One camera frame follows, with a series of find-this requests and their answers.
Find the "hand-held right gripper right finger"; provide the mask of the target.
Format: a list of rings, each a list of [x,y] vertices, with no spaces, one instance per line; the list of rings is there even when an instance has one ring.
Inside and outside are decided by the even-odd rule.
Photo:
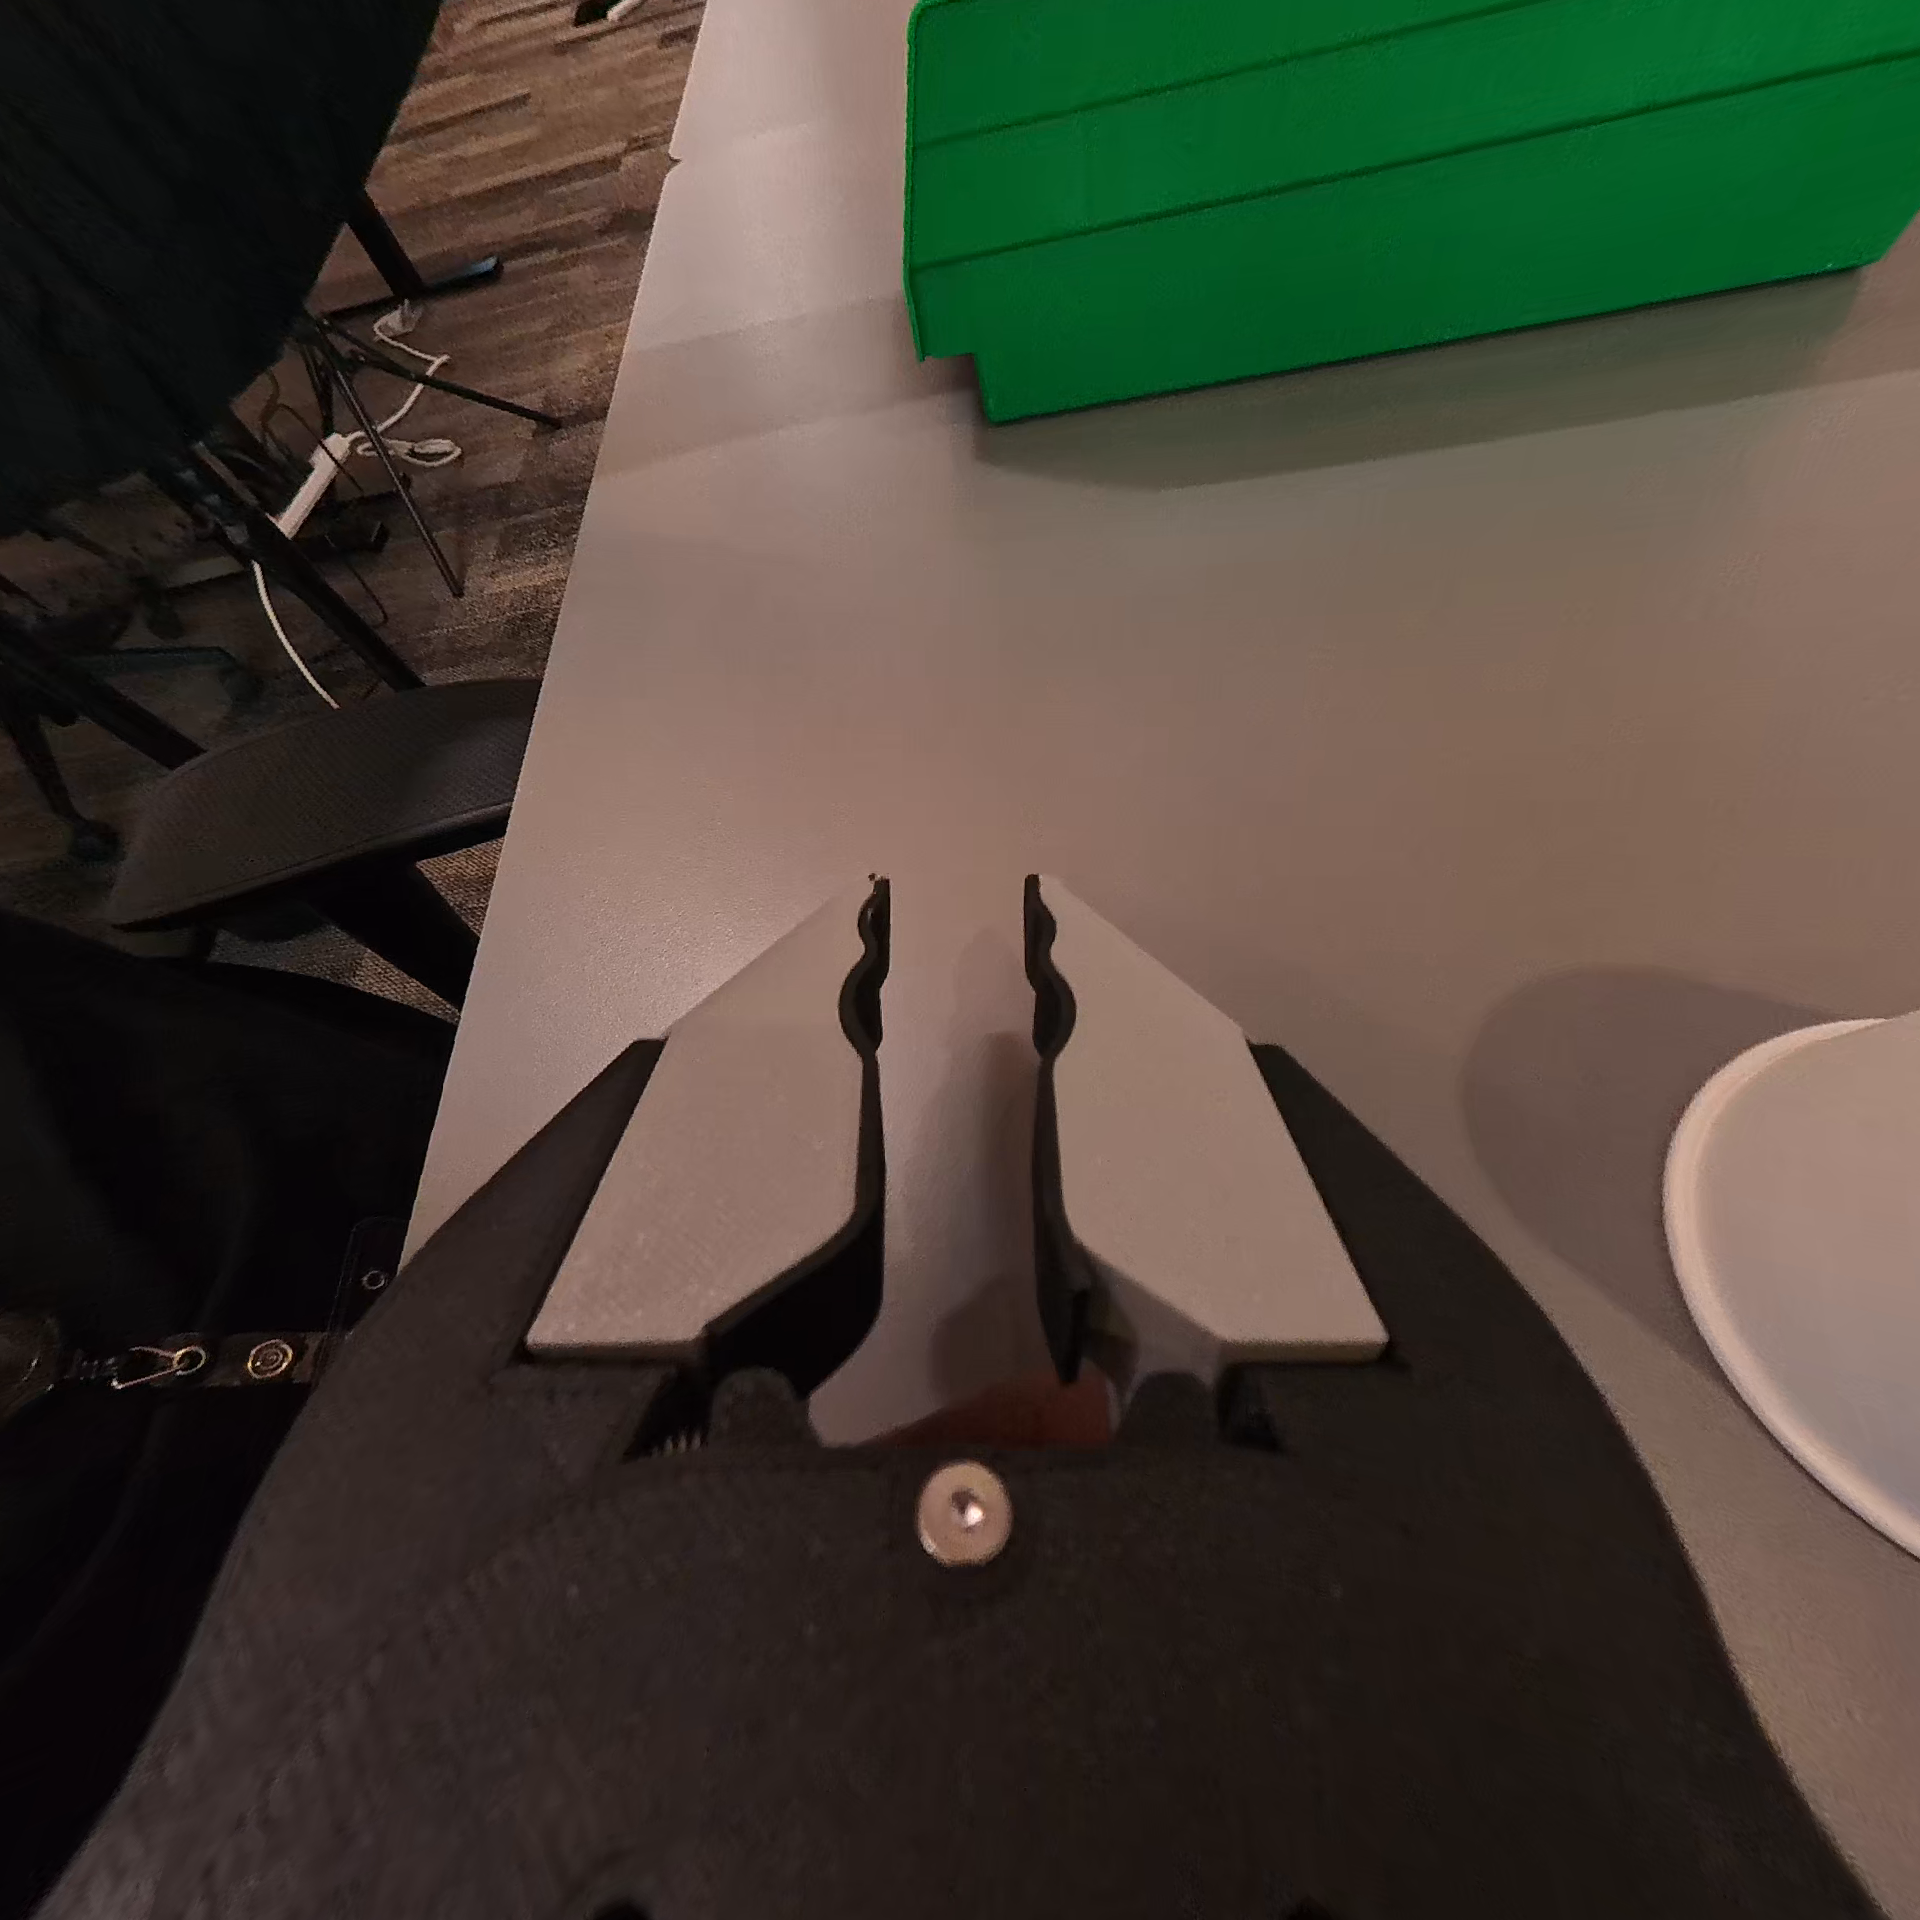
[[[1030,1216],[1056,1376],[1370,1362],[1387,1332],[1240,1026],[1057,878],[1023,880]]]

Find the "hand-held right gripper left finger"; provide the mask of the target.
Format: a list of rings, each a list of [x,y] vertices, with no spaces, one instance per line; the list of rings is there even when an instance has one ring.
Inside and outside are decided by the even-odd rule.
[[[542,1360],[637,1360],[809,1398],[881,1297],[880,990],[890,886],[833,897],[661,1040],[526,1332]]]

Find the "white paper cup green band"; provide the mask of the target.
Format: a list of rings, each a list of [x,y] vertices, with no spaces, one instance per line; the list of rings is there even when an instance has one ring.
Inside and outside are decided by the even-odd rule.
[[[1917,1554],[1917,1012],[1799,1026],[1719,1068],[1665,1148],[1664,1234],[1745,1410]]]

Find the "black office chair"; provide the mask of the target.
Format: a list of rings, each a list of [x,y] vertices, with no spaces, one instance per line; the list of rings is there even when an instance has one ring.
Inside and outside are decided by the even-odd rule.
[[[3,617],[3,920],[246,990],[454,1025],[534,679],[374,690],[199,744]]]

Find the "black tripod stand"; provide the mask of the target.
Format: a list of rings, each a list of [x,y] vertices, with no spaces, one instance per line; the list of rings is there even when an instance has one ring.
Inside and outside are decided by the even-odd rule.
[[[360,435],[349,476],[334,490],[331,498],[353,481],[355,466],[373,464],[386,484],[374,503],[402,513],[445,593],[464,600],[464,576],[416,494],[419,474],[454,466],[464,450],[451,440],[409,438],[407,427],[417,402],[425,396],[441,396],[546,435],[561,432],[565,418],[521,400],[465,386],[445,376],[448,356],[442,353],[429,353],[413,343],[413,327],[423,311],[434,303],[494,287],[504,270],[501,257],[481,257],[437,278],[423,273],[365,188],[353,194],[343,230],[359,255],[367,259],[383,298],[331,307],[328,311],[305,307],[293,327],[289,347],[305,374],[317,407],[312,447],[336,430]],[[303,474],[289,484],[286,498],[272,505],[261,498],[246,478],[234,474],[230,457],[218,454],[210,440],[199,440],[187,450],[151,466],[147,478],[251,583],[255,606],[279,652],[325,710],[337,712],[343,705],[298,652],[281,617],[277,593],[287,593],[303,612],[315,617],[325,636],[341,643],[373,675],[377,686],[393,690],[423,686],[417,673],[393,652],[378,627],[345,600],[303,546],[307,523],[331,498],[295,542],[277,531],[273,514],[296,492]]]

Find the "white power strip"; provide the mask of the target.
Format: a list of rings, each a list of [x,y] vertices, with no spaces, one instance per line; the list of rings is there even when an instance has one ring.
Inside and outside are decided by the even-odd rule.
[[[295,494],[273,514],[273,527],[281,538],[295,542],[312,514],[328,503],[334,490],[349,476],[352,457],[360,447],[360,435],[328,432],[310,449],[305,471]]]

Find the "green plastic bin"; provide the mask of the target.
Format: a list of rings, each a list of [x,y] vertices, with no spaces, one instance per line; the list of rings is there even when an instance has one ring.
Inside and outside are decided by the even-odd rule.
[[[1008,425],[1879,260],[1914,2],[926,2],[903,299]]]

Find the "dark fabric panel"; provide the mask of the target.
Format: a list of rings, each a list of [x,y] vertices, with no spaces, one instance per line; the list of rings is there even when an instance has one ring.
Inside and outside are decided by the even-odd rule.
[[[184,454],[281,355],[437,2],[1,4],[1,523]]]

